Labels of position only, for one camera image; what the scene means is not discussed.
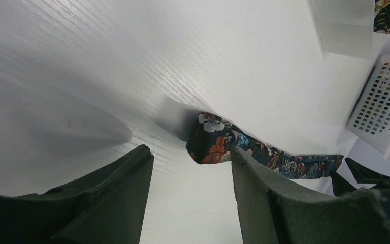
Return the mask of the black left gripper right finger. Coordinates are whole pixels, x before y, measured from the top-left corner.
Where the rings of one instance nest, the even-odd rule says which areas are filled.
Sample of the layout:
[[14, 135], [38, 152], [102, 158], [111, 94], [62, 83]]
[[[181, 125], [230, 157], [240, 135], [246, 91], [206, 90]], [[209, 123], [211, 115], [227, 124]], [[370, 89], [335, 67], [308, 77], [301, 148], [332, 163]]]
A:
[[299, 185], [232, 150], [244, 243], [390, 243], [390, 189], [335, 197]]

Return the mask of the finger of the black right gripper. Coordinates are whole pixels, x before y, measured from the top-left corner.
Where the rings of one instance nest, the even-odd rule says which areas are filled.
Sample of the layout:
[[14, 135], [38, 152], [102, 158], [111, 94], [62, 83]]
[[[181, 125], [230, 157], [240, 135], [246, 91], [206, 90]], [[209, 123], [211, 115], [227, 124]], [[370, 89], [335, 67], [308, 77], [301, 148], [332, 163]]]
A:
[[340, 197], [357, 190], [351, 183], [344, 179], [337, 171], [331, 171], [332, 188], [335, 196]]
[[373, 188], [390, 188], [390, 176], [371, 170], [351, 158], [345, 158], [345, 162], [358, 184], [374, 184]]

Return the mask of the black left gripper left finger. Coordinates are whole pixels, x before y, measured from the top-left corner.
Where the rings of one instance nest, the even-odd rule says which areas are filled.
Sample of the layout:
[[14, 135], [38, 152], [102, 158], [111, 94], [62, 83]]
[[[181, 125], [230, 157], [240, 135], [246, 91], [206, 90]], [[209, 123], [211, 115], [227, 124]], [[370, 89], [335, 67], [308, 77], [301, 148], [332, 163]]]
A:
[[139, 243], [153, 162], [140, 145], [44, 194], [0, 195], [0, 243]]

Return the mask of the navy floral tie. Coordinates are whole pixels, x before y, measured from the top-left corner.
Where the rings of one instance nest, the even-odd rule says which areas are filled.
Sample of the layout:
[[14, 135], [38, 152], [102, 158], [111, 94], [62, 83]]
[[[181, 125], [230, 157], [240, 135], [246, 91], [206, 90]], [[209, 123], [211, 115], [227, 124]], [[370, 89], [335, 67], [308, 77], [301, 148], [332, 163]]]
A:
[[289, 179], [319, 179], [337, 170], [343, 155], [294, 156], [244, 133], [229, 120], [209, 112], [200, 112], [186, 144], [198, 164], [219, 164], [231, 160], [239, 147], [260, 164]]

